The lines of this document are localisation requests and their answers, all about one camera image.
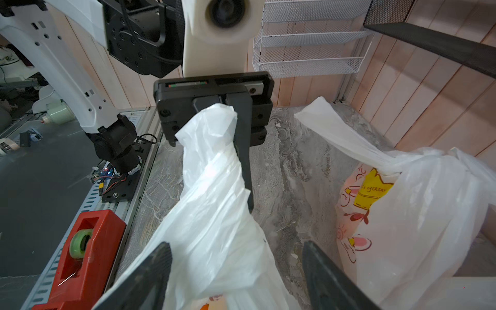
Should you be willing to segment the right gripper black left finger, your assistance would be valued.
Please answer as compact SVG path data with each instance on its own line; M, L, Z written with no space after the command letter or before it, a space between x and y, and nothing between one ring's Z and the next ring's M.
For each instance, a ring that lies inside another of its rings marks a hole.
M171 247L162 242L96 309L161 309L173 263Z

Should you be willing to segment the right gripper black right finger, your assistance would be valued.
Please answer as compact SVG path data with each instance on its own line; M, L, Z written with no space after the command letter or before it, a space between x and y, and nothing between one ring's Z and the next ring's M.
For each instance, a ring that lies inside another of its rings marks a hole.
M313 309L378 309L315 242L304 243L302 263Z

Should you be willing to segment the white plastic bag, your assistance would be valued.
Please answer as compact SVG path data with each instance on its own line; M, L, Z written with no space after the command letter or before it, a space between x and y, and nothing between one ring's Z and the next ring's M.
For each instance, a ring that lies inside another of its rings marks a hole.
M161 309L194 309L213 297L228 309L298 309L262 228L248 210L249 190L233 143L234 108L216 103L177 133L183 145L179 202L95 305L104 301L162 242L173 263Z
M495 278L458 277L487 211L495 172L453 148L380 151L324 98L296 119L359 162L338 202L345 274L381 309L494 309Z

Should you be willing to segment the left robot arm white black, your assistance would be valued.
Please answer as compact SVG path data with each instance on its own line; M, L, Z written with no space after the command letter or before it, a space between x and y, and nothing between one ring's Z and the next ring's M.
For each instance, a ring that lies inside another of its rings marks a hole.
M107 202L145 170L124 107L156 105L166 139L215 103L237 112L235 147L247 189L249 148L265 139L274 81L247 72L248 43L262 26L263 1L2 1L1 36L49 84L42 102L65 103L97 156L117 174Z

